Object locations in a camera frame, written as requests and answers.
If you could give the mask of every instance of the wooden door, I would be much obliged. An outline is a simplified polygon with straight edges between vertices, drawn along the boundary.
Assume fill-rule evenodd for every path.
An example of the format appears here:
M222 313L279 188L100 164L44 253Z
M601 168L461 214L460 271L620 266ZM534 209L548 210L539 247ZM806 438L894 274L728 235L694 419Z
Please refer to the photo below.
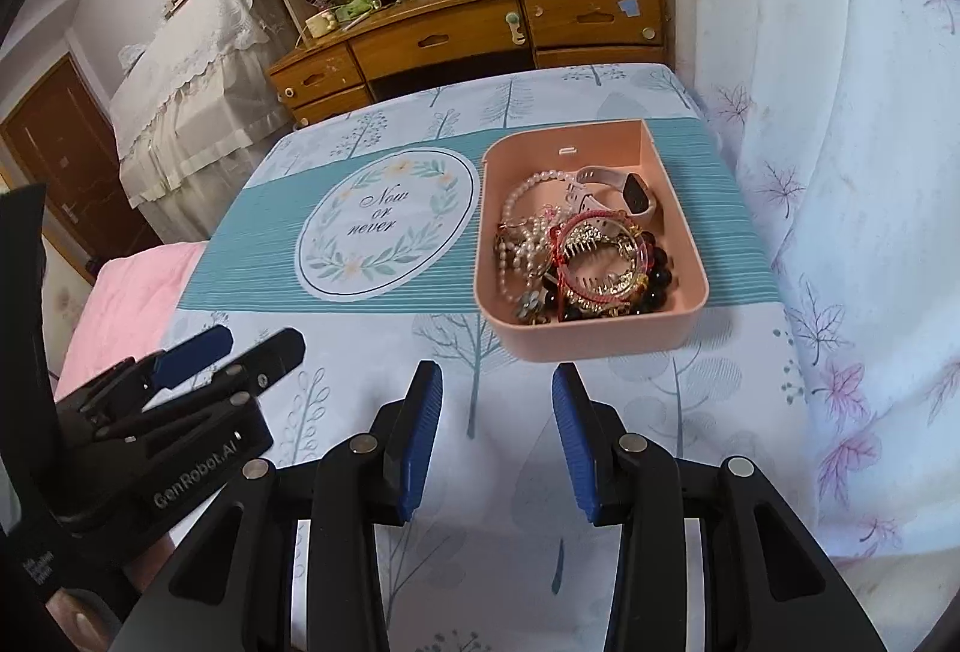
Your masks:
M47 184L47 208L90 256L129 256L160 240L120 184L112 128L69 55L40 79L3 124L13 158Z

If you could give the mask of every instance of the pearl necklace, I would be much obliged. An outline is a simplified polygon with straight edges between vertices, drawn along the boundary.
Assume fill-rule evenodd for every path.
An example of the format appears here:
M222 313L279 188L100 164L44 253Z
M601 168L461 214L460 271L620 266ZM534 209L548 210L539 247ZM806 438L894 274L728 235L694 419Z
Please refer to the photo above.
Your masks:
M509 230L515 230L522 240L518 243L505 237L500 238L497 245L498 256L498 283L500 294L508 301L517 302L520 296L510 297L507 294L507 256L508 251L512 253L512 268L517 275L524 275L526 278L526 291L533 289L536 280L542 278L544 269L549 265L550 260L550 229L558 227L568 220L572 213L571 208L556 208L555 206L544 206L536 216L520 221L514 220L514 207L517 200L526 192L540 184L541 182L561 181L574 184L576 179L566 174L562 170L544 170L535 173L529 179L517 185L507 196L503 203L501 211L501 227Z

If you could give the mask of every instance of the wooden desk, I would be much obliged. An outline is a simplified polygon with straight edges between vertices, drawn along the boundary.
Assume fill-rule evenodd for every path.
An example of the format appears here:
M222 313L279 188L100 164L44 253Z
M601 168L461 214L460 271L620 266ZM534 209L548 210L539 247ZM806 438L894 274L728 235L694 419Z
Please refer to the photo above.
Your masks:
M520 42L510 13L520 17ZM269 72L306 126L373 102L372 82L479 56L522 52L536 67L670 64L665 18L664 0L403 0L292 51Z

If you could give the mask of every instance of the teal placemat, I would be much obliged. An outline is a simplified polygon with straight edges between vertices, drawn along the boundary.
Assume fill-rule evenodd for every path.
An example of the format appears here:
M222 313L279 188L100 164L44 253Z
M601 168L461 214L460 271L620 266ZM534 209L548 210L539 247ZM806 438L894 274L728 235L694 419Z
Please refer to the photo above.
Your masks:
M697 119L647 119L680 198L710 283L709 305L776 302L779 293L740 190ZM443 139L482 172L486 150L525 128ZM424 144L331 162L240 192L210 240L179 307L209 311L459 313L476 310L473 261L480 211L435 265L366 301L327 302L296 278L295 246L311 211L336 184L373 160Z

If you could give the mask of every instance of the sticker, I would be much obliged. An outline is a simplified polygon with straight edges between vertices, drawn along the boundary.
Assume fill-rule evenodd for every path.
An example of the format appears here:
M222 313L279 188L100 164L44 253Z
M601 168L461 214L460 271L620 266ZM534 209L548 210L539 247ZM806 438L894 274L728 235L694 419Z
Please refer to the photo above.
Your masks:
M296 240L296 277L315 298L353 302L424 273L456 243L480 195L472 162L408 149L333 187Z
M637 0L620 0L617 4L630 18L640 15L640 3Z

